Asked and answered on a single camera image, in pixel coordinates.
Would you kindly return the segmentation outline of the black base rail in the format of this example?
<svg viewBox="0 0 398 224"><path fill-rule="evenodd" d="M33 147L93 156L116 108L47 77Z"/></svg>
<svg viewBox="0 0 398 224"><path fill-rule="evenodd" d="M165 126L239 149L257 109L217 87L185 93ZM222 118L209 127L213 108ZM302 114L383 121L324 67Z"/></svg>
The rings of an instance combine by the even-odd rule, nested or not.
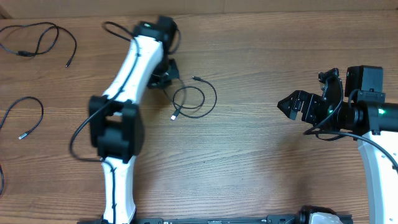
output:
<svg viewBox="0 0 398 224"><path fill-rule="evenodd" d="M267 215L266 217L241 218L136 218L133 224L309 224L342 223L353 224L352 215L339 215L330 208L304 205L296 214Z"/></svg>

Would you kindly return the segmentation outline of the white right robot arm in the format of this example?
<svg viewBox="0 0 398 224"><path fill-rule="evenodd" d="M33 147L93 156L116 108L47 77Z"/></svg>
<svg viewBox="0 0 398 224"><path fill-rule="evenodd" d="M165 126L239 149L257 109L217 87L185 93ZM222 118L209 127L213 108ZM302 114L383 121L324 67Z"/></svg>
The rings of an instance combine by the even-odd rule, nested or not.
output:
<svg viewBox="0 0 398 224"><path fill-rule="evenodd" d="M397 104L386 102L383 69L353 66L341 80L339 70L320 72L322 94L296 90L278 109L312 124L306 136L323 141L353 138L363 160L370 223L397 223Z"/></svg>

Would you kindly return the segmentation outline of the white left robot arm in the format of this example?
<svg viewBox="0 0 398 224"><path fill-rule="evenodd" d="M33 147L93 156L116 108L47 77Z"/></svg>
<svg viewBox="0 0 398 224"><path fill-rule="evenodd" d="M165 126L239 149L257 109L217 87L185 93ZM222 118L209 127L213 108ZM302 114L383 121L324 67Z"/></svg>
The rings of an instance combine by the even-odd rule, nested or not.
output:
<svg viewBox="0 0 398 224"><path fill-rule="evenodd" d="M165 88L179 77L170 48L178 27L171 17L141 21L130 31L127 56L102 96L89 101L91 144L104 172L106 205L98 223L132 223L133 178L144 142L139 104L146 88Z"/></svg>

